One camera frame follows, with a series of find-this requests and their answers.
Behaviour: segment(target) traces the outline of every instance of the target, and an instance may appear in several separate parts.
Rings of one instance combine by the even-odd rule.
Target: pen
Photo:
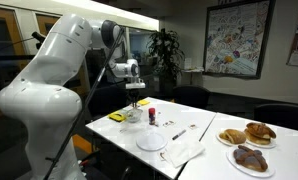
[[[181,136],[183,133],[185,133],[186,132],[186,130],[184,129],[183,131],[181,131],[180,133],[178,133],[177,135],[175,135],[173,138],[172,138],[172,140],[175,140],[175,139],[177,139],[179,136]]]

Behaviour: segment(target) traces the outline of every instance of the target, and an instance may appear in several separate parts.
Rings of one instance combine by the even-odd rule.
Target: poster
[[[270,1],[208,9],[204,69],[206,74],[260,75],[263,44],[268,34]]]

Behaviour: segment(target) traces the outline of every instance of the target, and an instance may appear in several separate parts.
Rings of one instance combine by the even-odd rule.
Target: ceiling
[[[172,0],[92,0],[155,19],[171,15]]]

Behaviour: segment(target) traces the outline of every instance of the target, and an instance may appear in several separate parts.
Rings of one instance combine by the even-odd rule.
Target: white plate
[[[157,151],[167,145],[167,140],[161,134],[145,132],[137,138],[137,145],[146,151]]]
[[[235,158],[233,157],[233,152],[238,149],[238,146],[234,146],[234,147],[230,147],[227,151],[227,159],[228,161],[234,166],[236,167],[238,170],[250,175],[250,176],[254,176],[254,177],[260,177],[260,178],[266,178],[266,177],[270,177],[275,173],[275,169],[270,167],[270,165],[268,164],[268,169],[265,172],[258,172],[255,170],[251,170],[248,168],[243,167],[242,165],[239,165],[236,163]]]
[[[245,144],[245,143],[241,143],[241,144],[232,144],[230,141],[227,141],[225,139],[221,139],[219,137],[219,135],[222,133],[223,131],[220,131],[218,133],[216,133],[216,138],[223,144],[227,145],[227,146],[236,146],[236,145],[241,145],[241,144]]]
[[[247,141],[246,141],[248,144],[250,144],[250,145],[253,145],[253,146],[255,146],[255,147],[258,147],[258,148],[264,148],[264,149],[271,149],[271,148],[274,148],[274,147],[276,147],[276,141],[274,140],[274,139],[271,139],[270,140],[270,144],[268,144],[268,145],[261,145],[261,144],[256,144],[256,143],[254,143],[254,142],[251,142],[251,141],[249,141],[248,139],[247,139]]]

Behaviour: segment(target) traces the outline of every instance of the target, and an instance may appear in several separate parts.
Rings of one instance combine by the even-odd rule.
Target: pastry
[[[242,144],[246,142],[246,135],[235,129],[227,129],[220,133],[219,137],[229,141],[231,144]]]
[[[259,150],[252,150],[246,146],[239,145],[238,149],[233,152],[237,164],[248,169],[264,172],[268,169],[268,164]]]
[[[266,126],[265,123],[248,123],[247,129],[250,134],[259,138],[276,138],[276,133]]]
[[[260,145],[268,145],[270,144],[270,139],[264,139],[264,138],[259,138],[257,136],[254,136],[252,135],[248,129],[245,129],[245,134],[247,136],[247,139],[253,143],[256,143],[256,144],[260,144]]]

